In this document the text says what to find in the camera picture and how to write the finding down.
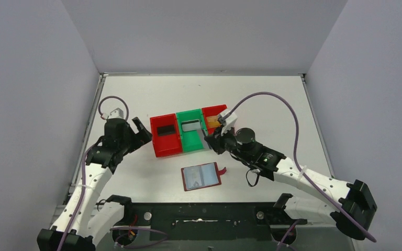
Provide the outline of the red plastic bin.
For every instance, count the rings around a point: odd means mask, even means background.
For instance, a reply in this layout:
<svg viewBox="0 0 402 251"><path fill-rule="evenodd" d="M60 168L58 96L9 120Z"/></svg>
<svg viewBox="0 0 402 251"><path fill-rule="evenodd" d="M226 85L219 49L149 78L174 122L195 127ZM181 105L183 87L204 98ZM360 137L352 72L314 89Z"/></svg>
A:
<svg viewBox="0 0 402 251"><path fill-rule="evenodd" d="M183 147L175 113L150 118L152 145L156 157L183 153Z"/></svg>
<svg viewBox="0 0 402 251"><path fill-rule="evenodd" d="M225 109L227 109L227 105L216 105L202 108L208 134L212 134L214 130L220 126L218 115Z"/></svg>

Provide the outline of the green plastic bin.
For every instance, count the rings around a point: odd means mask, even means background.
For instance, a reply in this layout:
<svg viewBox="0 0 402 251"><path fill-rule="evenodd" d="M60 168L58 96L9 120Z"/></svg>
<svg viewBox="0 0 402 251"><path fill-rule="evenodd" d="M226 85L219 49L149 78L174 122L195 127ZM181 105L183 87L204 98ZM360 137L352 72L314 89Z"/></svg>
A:
<svg viewBox="0 0 402 251"><path fill-rule="evenodd" d="M206 124L204 121L204 116L203 116L202 110L199 108L199 109L194 109L194 110L177 112L176 118L177 118L179 130L180 130L180 138L181 138L183 152L187 153L187 152L193 152L193 151L198 151L198 150L205 150L201 143L201 140L200 140L200 137L198 134L198 130L183 132L182 128L181 128L181 123L183 121L199 120L201 122L202 129L205 130L207 133Z"/></svg>

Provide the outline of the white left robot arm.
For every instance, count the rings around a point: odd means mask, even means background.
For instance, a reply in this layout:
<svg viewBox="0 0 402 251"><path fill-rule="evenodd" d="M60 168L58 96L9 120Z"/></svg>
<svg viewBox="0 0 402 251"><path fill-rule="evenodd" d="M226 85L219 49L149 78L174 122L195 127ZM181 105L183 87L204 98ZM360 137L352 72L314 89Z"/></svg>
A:
<svg viewBox="0 0 402 251"><path fill-rule="evenodd" d="M95 250L102 238L117 223L132 220L134 209L127 197L108 199L95 215L92 212L108 181L125 155L152 140L152 134L134 117L134 132L127 120L109 118L104 134L84 154L82 178L67 205L48 229L37 236L40 250Z"/></svg>

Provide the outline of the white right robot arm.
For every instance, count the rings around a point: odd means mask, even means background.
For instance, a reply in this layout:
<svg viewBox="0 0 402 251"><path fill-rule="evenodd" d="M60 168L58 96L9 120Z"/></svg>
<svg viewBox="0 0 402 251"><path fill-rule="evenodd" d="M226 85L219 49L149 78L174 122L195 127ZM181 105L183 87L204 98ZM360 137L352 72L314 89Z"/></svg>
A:
<svg viewBox="0 0 402 251"><path fill-rule="evenodd" d="M259 176L295 187L319 200L315 204L294 199L292 195L282 195L282 203L273 209L278 222L318 220L335 224L341 233L352 239L376 241L369 228L377 204L365 182L358 179L354 182L338 180L298 165L285 154L256 141L250 128L242 128L238 132L221 131L217 128L204 137L216 154L228 152L233 159Z"/></svg>

